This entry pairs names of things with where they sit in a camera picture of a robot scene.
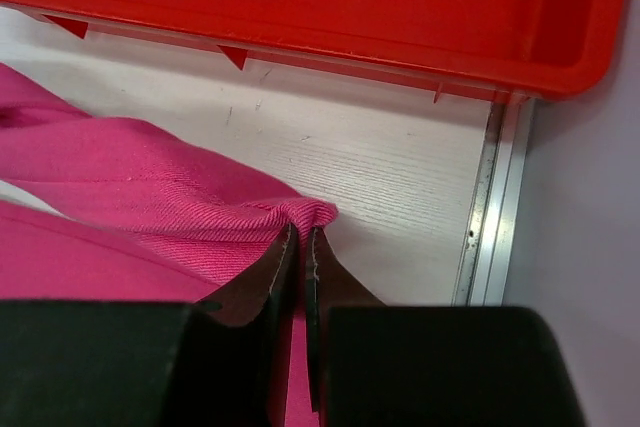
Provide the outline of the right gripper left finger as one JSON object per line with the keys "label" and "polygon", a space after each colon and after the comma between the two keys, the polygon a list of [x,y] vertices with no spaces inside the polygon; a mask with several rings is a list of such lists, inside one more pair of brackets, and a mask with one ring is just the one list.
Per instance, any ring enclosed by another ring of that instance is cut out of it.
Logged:
{"label": "right gripper left finger", "polygon": [[299,235],[203,300],[6,300],[5,426],[280,426]]}

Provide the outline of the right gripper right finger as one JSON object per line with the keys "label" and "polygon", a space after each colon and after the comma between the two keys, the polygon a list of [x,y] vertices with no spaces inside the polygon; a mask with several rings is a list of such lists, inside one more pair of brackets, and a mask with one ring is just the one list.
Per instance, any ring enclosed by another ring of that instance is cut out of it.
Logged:
{"label": "right gripper right finger", "polygon": [[582,426],[556,339],[524,307],[388,306],[322,229],[305,255],[311,405],[324,426]]}

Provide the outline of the pink trousers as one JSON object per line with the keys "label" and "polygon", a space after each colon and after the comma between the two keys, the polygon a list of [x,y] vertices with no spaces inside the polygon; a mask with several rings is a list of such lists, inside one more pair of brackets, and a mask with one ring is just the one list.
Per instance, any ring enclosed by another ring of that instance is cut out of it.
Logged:
{"label": "pink trousers", "polygon": [[1,178],[54,216],[3,206],[3,296],[192,300],[257,260],[280,229],[338,214],[146,121],[94,117],[1,69]]}

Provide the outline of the red plastic tray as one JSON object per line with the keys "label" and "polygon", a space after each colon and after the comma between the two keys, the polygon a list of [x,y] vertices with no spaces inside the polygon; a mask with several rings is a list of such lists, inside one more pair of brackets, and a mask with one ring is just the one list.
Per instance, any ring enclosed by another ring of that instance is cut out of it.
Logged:
{"label": "red plastic tray", "polygon": [[89,31],[480,100],[562,99],[609,68],[625,0],[1,0]]}

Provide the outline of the aluminium rail frame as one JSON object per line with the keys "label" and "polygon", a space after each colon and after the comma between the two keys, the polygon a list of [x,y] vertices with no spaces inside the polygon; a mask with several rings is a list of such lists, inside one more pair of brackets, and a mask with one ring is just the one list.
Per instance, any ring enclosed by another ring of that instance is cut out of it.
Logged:
{"label": "aluminium rail frame", "polygon": [[509,273],[536,101],[494,103],[480,154],[453,304],[499,305]]}

